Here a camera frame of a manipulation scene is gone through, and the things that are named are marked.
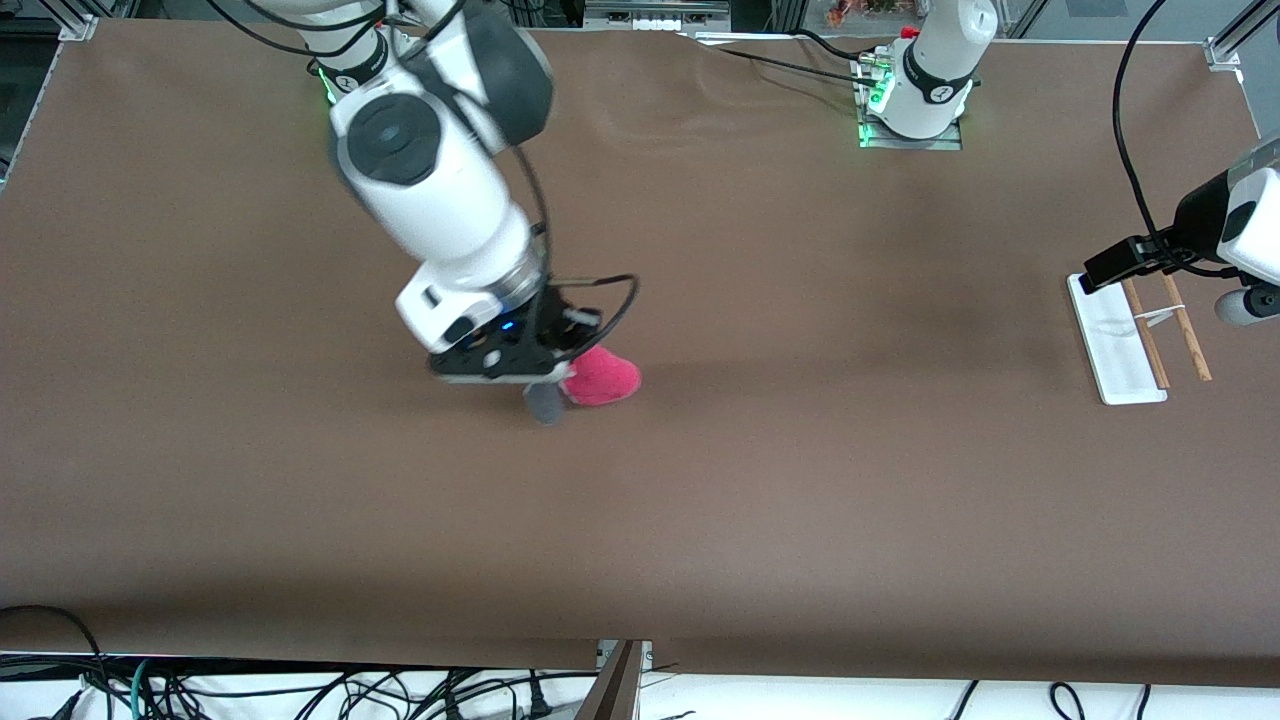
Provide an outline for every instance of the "brown table surface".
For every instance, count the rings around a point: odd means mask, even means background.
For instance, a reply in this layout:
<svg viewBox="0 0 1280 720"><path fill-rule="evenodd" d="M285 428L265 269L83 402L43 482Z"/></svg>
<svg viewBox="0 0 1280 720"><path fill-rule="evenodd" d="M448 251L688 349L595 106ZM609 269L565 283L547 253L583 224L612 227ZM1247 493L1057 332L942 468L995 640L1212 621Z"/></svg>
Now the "brown table surface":
<svg viewBox="0 0 1280 720"><path fill-rule="evenodd" d="M122 652L1280 680L1280 331L1183 279L1216 379L1162 325L1169 402L1105 407L1070 311L1140 227L1119 46L993 46L946 154L673 35L539 38L557 270L644 278L609 341L643 391L554 429L424 372L300 59L215 23L65 49L0 197L0 600ZM1196 46L1137 54L1125 126L1161 218L1254 141Z"/></svg>

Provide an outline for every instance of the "black cable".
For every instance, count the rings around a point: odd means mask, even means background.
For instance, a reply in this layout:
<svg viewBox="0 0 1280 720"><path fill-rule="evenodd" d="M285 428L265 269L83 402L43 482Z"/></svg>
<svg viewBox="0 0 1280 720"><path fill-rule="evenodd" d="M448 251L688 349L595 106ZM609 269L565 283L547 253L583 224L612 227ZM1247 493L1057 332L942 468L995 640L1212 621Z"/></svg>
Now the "black cable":
<svg viewBox="0 0 1280 720"><path fill-rule="evenodd" d="M444 28L449 27L449 23L453 22L453 18L456 18L458 13L462 12L462 5L466 5L466 3L467 0L456 0L453 5L449 6L449 10L440 17L440 20L434 26L431 26L431 29L426 31L426 35L422 36L422 40L428 42L435 40L436 36L444 32Z"/></svg>
<svg viewBox="0 0 1280 720"><path fill-rule="evenodd" d="M547 696L543 694L543 684L538 682L538 671L529 671L529 720L541 720L552 714L552 706L547 705Z"/></svg>
<svg viewBox="0 0 1280 720"><path fill-rule="evenodd" d="M302 55L302 56L306 56L306 58L337 58L338 55L342 55L347 50L351 50L352 47L355 47L356 42L360 41L360 38L365 35L365 32L372 29L372 27L375 24L378 24L376 19L369 20L367 23L365 23L365 27L360 28L358 32L356 32L355 35L352 35L351 40L348 40L342 47L339 47L337 50L329 50L329 51L325 51L325 53L314 53L311 50L293 47L291 45L284 45L282 42L276 42L274 40L271 40L270 37L262 37L261 35L259 35L259 33L253 32L252 29L247 28L243 23L241 23L236 18L230 17L230 14L227 10L224 10L221 5L218 4L218 0L205 0L205 3L210 8L212 8L215 13L218 13L219 15L221 15L221 18L224 20L232 23L232 26L236 29L238 29L238 31L243 32L244 35L252 37L253 40L261 42L262 45L266 45L268 47L270 47L273 50L279 50L282 53L288 53L291 55Z"/></svg>
<svg viewBox="0 0 1280 720"><path fill-rule="evenodd" d="M314 693L314 692L317 692L317 691L323 691L324 688L325 688L325 685L311 685L311 687L306 687L306 688L274 688L274 689L269 689L269 691L248 691L248 692L242 692L242 693L228 693L228 692L219 692L219 691L202 691L202 689L192 689L192 688L186 688L186 691L187 691L187 694L193 694L193 696L200 696L200 697L243 698L243 697L269 697L269 696L278 696L278 694Z"/></svg>
<svg viewBox="0 0 1280 720"><path fill-rule="evenodd" d="M547 286L549 284L552 277L552 217L547 209L547 195L543 193L543 183L538 179L538 170L534 169L534 164L529 161L529 156L525 155L525 149L513 145L511 152L516 156L516 161L520 163L520 169L525 173L525 181L529 182L529 190L534 193L534 205L538 208L538 228L541 229L539 234L543 238L543 286L538 288L534 293L534 304L530 307L529 322L525 323L525 329L521 332L526 342L534 340L535 325L538 325L538 318L541 316L543 300L547 296Z"/></svg>
<svg viewBox="0 0 1280 720"><path fill-rule="evenodd" d="M577 360L588 350L591 350L593 347L595 347L596 345L599 345L602 341L604 341L604 338L608 337L609 333L613 332L613 328L618 327L618 323L622 322L622 318L626 316L626 314L627 314L628 310L631 310L631 304L635 302L636 296L640 295L640 278L636 277L636 275L634 275L634 274L631 274L631 273L626 273L626 274L622 274L622 275L612 275L612 277L608 277L608 278L599 278L596 281L591 281L591 283L586 286L586 287L602 287L602 286L614 284L614 283L621 283L621 282L630 282L631 283L631 288L627 290L627 296L622 299L622 305L618 305L617 311L613 313L613 316L609 318L609 322L604 323L604 325L599 331L596 331L595 334L591 336L591 340L584 342L580 347L573 348L572 351L570 351L568 354L566 354L563 357L561 357L561 360L566 360L568 363L572 363L573 360Z"/></svg>
<svg viewBox="0 0 1280 720"><path fill-rule="evenodd" d="M0 618L5 615L18 615L22 612L44 612L47 615L56 615L72 625L76 625L76 629L84 635L84 642L88 643L88 648L93 652L93 660L97 661L97 671L99 675L101 675L102 684L110 685L111 679L110 675L106 674L106 664L102 661L102 648L97 644L97 638L95 638L93 633L90 632L88 625L86 625L84 621L81 620L74 612L52 605L10 605L8 607L0 607ZM110 697L106 698L106 717L108 720L115 717L115 703L111 702Z"/></svg>
<svg viewBox="0 0 1280 720"><path fill-rule="evenodd" d="M325 26L317 26L317 24L311 24L311 23L300 23L300 22L296 22L296 20L291 20L289 18L278 15L278 14L268 10L266 8L262 8L261 5L259 5L257 3L255 3L253 0L244 0L244 4L248 5L250 9L252 9L255 13L262 15L264 18L271 20L273 23L275 23L278 26L284 26L284 27L291 28L291 29L308 29L308 31L316 31L316 32L326 32L326 31L333 31L333 29L347 29L348 27L356 27L356 26L358 26L361 23L367 23L369 20L380 20L380 19L383 19L387 15L387 9L385 8L375 8L375 9L370 10L370 12L365 13L364 15L360 15L358 18L346 19L346 20L342 20L339 23L330 23L330 24L325 24Z"/></svg>
<svg viewBox="0 0 1280 720"><path fill-rule="evenodd" d="M730 55L735 55L737 58L746 58L748 60L758 60L760 63L768 63L771 65L777 65L780 68L787 68L790 70L797 70L797 72L801 72L801 73L810 73L810 74L815 74L815 76L820 76L820 77L829 77L829 78L835 78L835 79L842 79L845 82L851 82L854 85L861 85L861 86L867 86L867 87L873 87L876 85L876 81L873 81L872 78L867 78L867 77L855 77L855 76L845 74L845 73L833 73L833 72L829 72L829 70L819 70L818 68L810 68L808 65L797 65L795 63L786 63L786 61L782 61L782 60L774 60L773 58L765 58L764 55L753 55L750 53L742 53L740 50L730 50L727 47L717 47L717 50L719 50L721 53L727 53Z"/></svg>
<svg viewBox="0 0 1280 720"><path fill-rule="evenodd" d="M338 710L338 720L347 720L347 719L349 719L351 717L351 711L355 710L355 707L357 705L360 705L362 701L366 701L366 700L369 702L372 702L375 705L380 705L380 706L390 710L396 715L396 720L402 720L399 710L397 710L396 706L390 705L387 701L378 700L376 697L372 697L372 693L378 689L379 685L381 685L383 683L390 680L397 674L398 673L388 673L385 678L383 678L381 680L378 680L372 685L365 685L365 684L362 684L360 682L343 683L343 688L347 691L347 697L346 697L346 700L343 700L342 707ZM351 685L352 684L355 684L356 687L361 688L362 692L358 693L358 694L352 694L352 692L351 692Z"/></svg>
<svg viewBox="0 0 1280 720"><path fill-rule="evenodd" d="M812 29L805 29L803 27L797 27L797 28L787 32L787 35L796 36L796 37L808 37L809 40L817 42L818 46L820 46L827 53L831 53L832 55L835 55L837 58L842 58L845 60L855 60L856 61L860 55L863 55L864 53L874 53L876 51L876 46L873 45L873 46L868 47L867 50L859 50L858 53L845 53L840 47L836 47L835 45L827 42L827 38L822 37L817 32L813 32Z"/></svg>
<svg viewBox="0 0 1280 720"><path fill-rule="evenodd" d="M541 13L547 8L547 0L543 0L541 5L538 5L536 8L521 8L520 5L513 4L511 0L500 0L500 3L511 8L512 10L520 10L522 13Z"/></svg>
<svg viewBox="0 0 1280 720"><path fill-rule="evenodd" d="M431 692L426 693L426 697L422 698L416 710L410 712L406 720L416 720L422 716L431 708L431 706L444 700L444 696L451 693L453 688L477 674L479 670L449 670L448 675L445 675L444 679L431 689Z"/></svg>
<svg viewBox="0 0 1280 720"><path fill-rule="evenodd" d="M311 717L311 714L316 711L316 707L320 707L320 703L324 701L324 698L329 693L332 693L334 688L346 683L347 679L349 679L352 675L353 673L343 673L337 678L334 678L328 685L320 688L316 692L316 694L311 696L311 700L308 700L301 708L298 708L298 712L297 715L293 716L293 720L307 720L307 717Z"/></svg>
<svg viewBox="0 0 1280 720"><path fill-rule="evenodd" d="M1071 696L1071 701L1075 702L1076 716L1071 717L1062 710L1062 706L1057 703L1057 691L1065 689L1068 694ZM1053 711L1062 720L1084 720L1084 706L1080 705L1080 696L1075 694L1075 688L1066 683L1053 683L1048 687L1048 702L1053 706Z"/></svg>
<svg viewBox="0 0 1280 720"><path fill-rule="evenodd" d="M538 679L539 680L559 680L559 679L563 679L563 678L595 678L596 675L598 675L596 673L549 673L547 675L539 675ZM484 694L488 694L488 693L492 693L492 692L497 692L497 691L500 691L500 689L506 689L506 688L509 688L512 685L524 685L524 684L527 684L529 682L530 682L529 678L516 678L516 679L512 679L512 680L497 680L497 679L492 679L492 680L484 680L484 682L476 683L475 685L468 685L466 688L458 688L458 692L463 693L463 692L474 691L475 688L480 688L483 685L488 685L488 684L493 683L493 687L490 687L490 688L480 689L480 691L476 691L476 692L472 692L472 693L465 694L465 696L460 694L456 698L456 702L453 705L461 706L463 702L475 700L475 698L477 698L480 696L484 696ZM448 710L448 707L442 707L440 710L436 710L435 712L428 715L425 720L435 720L440 715L444 715L444 712L447 710Z"/></svg>
<svg viewBox="0 0 1280 720"><path fill-rule="evenodd" d="M1138 698L1138 712L1134 714L1133 720L1143 720L1146 717L1148 700L1151 700L1151 683L1142 687L1142 696Z"/></svg>
<svg viewBox="0 0 1280 720"><path fill-rule="evenodd" d="M1133 56L1133 50L1138 45L1138 38L1142 36L1142 31L1147 29L1147 24L1151 23L1151 18L1156 15L1165 3L1169 0L1156 0L1151 4L1147 13L1138 20L1138 26L1133 29L1133 35L1129 36L1129 42L1124 46L1124 54L1120 56L1120 65L1116 68L1116 82L1111 90L1111 132L1116 138L1116 150L1120 151L1120 163L1124 165L1124 173L1129 178L1129 186L1133 188L1133 199L1138 202L1138 213L1142 214L1142 222L1147 227L1147 234L1151 237L1156 247L1160 249L1160 254L1164 259L1179 270L1185 270L1193 275L1201 275L1203 278L1231 278L1239 275L1239 270L1234 268L1221 269L1221 270L1206 270L1203 268L1197 268L1181 258L1178 258L1174 251L1169 247L1169 241L1160 233L1156 228L1156 222L1151 217L1151 209L1147 206L1147 197L1142 191L1142 182L1138 179L1138 173L1134 170L1133 160L1129 158L1129 147L1124 141L1124 129L1120 127L1120 94L1124 87L1124 76L1129 69L1129 58Z"/></svg>
<svg viewBox="0 0 1280 720"><path fill-rule="evenodd" d="M969 698L973 697L973 691L978 689L978 680L969 680L965 685L964 692L960 694L960 702L956 703L956 711L951 714L951 720L960 720L964 715L964 708L969 706Z"/></svg>

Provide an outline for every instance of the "metal frame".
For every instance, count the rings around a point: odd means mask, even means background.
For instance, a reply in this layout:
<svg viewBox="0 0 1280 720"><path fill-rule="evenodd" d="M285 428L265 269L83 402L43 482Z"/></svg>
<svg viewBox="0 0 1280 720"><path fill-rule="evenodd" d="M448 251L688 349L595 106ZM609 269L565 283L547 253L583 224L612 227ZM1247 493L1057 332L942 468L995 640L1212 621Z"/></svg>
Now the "metal frame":
<svg viewBox="0 0 1280 720"><path fill-rule="evenodd" d="M1234 70L1240 67L1238 50L1280 14L1280 0L1253 0L1217 35L1204 41L1210 69Z"/></svg>
<svg viewBox="0 0 1280 720"><path fill-rule="evenodd" d="M618 641L573 720L634 720L640 673L648 660L644 641Z"/></svg>
<svg viewBox="0 0 1280 720"><path fill-rule="evenodd" d="M1021 40L1027 37L1027 33L1032 31L1032 26L1039 19L1041 13L1048 5L1050 0L1033 0L1030 5L1027 6L1027 12L1023 17L1018 18L1014 27L1005 35L1005 37L1011 40ZM1004 4L1005 17L1009 14L1009 5Z"/></svg>

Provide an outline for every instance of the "metal bracket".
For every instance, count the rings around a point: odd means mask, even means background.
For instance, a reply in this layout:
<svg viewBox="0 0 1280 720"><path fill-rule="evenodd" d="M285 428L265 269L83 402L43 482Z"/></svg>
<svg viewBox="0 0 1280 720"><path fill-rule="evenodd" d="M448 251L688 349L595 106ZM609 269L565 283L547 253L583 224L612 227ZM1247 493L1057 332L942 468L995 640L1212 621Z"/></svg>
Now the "metal bracket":
<svg viewBox="0 0 1280 720"><path fill-rule="evenodd" d="M1146 320L1148 328L1153 328L1160 323L1174 316L1174 311L1185 309L1185 305L1170 305L1169 307L1161 307L1160 310L1149 310L1147 313L1138 313L1133 316L1134 320Z"/></svg>
<svg viewBox="0 0 1280 720"><path fill-rule="evenodd" d="M1213 72L1238 70L1240 56L1236 54L1251 37L1280 13L1280 0L1252 0L1240 14L1235 15L1217 35L1204 41L1204 59Z"/></svg>
<svg viewBox="0 0 1280 720"><path fill-rule="evenodd" d="M1217 56L1217 38L1210 37L1204 41L1204 61L1208 63L1210 72L1234 73L1240 69L1240 54L1231 53L1225 58Z"/></svg>
<svg viewBox="0 0 1280 720"><path fill-rule="evenodd" d="M605 648L605 643L612 644ZM652 661L652 647L646 641L600 641L595 656L607 659L604 669L573 720L635 720L640 673Z"/></svg>
<svg viewBox="0 0 1280 720"><path fill-rule="evenodd" d="M59 23L63 29L58 32L59 42L83 42L93 37L93 31L97 29L97 15L79 15L79 23Z"/></svg>
<svg viewBox="0 0 1280 720"><path fill-rule="evenodd" d="M872 77L863 63L849 61L849 69L854 77ZM951 120L947 129L937 137L914 140L902 137L891 131L878 115L868 111L867 106L872 101L879 100L873 96L873 90L861 85L854 86L854 106L858 108L858 145L859 147L888 147L892 150L960 150L960 120Z"/></svg>

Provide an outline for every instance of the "green led light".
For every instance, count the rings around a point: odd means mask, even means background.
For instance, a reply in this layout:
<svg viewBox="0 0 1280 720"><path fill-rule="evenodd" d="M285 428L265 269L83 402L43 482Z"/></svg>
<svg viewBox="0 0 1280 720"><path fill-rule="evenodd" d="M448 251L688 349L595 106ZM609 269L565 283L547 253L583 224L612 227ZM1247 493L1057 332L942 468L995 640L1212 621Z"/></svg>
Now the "green led light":
<svg viewBox="0 0 1280 720"><path fill-rule="evenodd" d="M333 86L329 85L329 78L324 77L324 70L319 68L316 69L316 74L320 76L320 82L324 83L324 95L329 99L329 105L337 105L338 99L333 95Z"/></svg>

